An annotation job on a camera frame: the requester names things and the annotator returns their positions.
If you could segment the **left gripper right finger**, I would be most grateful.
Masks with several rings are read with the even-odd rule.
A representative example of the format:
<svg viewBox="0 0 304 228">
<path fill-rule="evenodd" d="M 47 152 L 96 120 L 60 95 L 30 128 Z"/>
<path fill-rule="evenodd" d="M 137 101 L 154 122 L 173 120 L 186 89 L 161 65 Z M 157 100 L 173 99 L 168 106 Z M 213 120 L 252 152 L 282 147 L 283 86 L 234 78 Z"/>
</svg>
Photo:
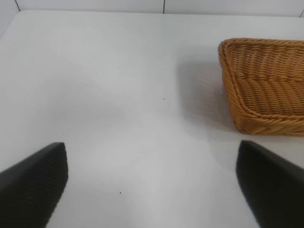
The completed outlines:
<svg viewBox="0 0 304 228">
<path fill-rule="evenodd" d="M 261 228 L 304 226 L 304 170 L 253 141 L 241 141 L 240 189 Z"/>
</svg>

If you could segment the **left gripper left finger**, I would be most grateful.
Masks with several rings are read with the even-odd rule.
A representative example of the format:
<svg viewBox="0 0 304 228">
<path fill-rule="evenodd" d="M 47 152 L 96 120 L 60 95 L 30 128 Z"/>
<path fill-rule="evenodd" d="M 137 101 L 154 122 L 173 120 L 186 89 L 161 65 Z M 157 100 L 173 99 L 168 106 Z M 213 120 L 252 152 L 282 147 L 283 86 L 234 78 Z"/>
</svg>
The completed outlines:
<svg viewBox="0 0 304 228">
<path fill-rule="evenodd" d="M 0 226 L 47 226 L 68 180 L 63 142 L 52 143 L 0 173 Z"/>
</svg>

